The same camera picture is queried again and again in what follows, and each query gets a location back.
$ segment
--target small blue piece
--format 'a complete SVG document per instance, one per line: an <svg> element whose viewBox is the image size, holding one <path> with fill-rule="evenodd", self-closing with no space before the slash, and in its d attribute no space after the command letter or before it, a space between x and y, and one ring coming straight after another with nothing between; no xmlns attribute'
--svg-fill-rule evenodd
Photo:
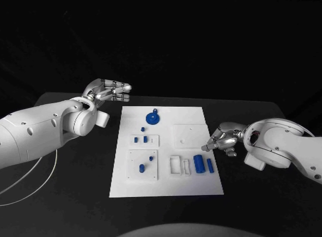
<svg viewBox="0 0 322 237"><path fill-rule="evenodd" d="M207 165L209 165L209 172L214 173L213 164L211 164L211 160L210 159L207 159Z"/></svg>
<svg viewBox="0 0 322 237"><path fill-rule="evenodd" d="M196 169L197 174L201 174L206 172L201 155L194 156L194 169Z"/></svg>
<svg viewBox="0 0 322 237"><path fill-rule="evenodd" d="M140 165L140 172L144 172L144 164Z"/></svg>
<svg viewBox="0 0 322 237"><path fill-rule="evenodd" d="M147 123L155 125L160 122L160 116L157 114L157 109L147 115Z"/></svg>

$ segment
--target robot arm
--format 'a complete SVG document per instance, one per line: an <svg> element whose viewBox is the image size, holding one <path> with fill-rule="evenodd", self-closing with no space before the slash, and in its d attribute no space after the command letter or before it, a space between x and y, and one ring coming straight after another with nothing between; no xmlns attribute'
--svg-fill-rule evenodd
<svg viewBox="0 0 322 237"><path fill-rule="evenodd" d="M236 156L233 146L239 140L247 150L249 166L263 170L266 164L288 168L293 163L302 174L322 184L322 137L303 137L305 132L312 135L295 122L280 118L249 126L223 123L201 149L219 148Z"/></svg>
<svg viewBox="0 0 322 237"><path fill-rule="evenodd" d="M35 160L79 136L95 125L105 127L109 115L98 111L105 100L128 101L131 86L96 79L81 97L9 114L0 119L0 169Z"/></svg>

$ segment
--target black table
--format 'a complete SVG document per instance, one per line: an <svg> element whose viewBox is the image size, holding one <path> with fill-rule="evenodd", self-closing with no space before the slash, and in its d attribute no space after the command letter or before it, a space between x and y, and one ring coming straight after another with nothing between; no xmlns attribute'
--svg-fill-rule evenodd
<svg viewBox="0 0 322 237"><path fill-rule="evenodd" d="M79 96L46 93L36 105ZM322 185L292 165L266 166L263 171L243 160L246 149L229 158L216 150L223 196L109 198L122 106L203 107L210 133L224 121L250 124L283 118L269 102L131 97L131 102L105 102L99 110L111 115L106 128L95 126L85 137L59 149L55 173L39 192L20 203L0 207L0 236L106 236L158 224L206 223L263 236L322 236ZM0 170L0 190L30 169L36 161ZM0 203L25 197L43 183L53 167L55 153L10 190Z"/></svg>

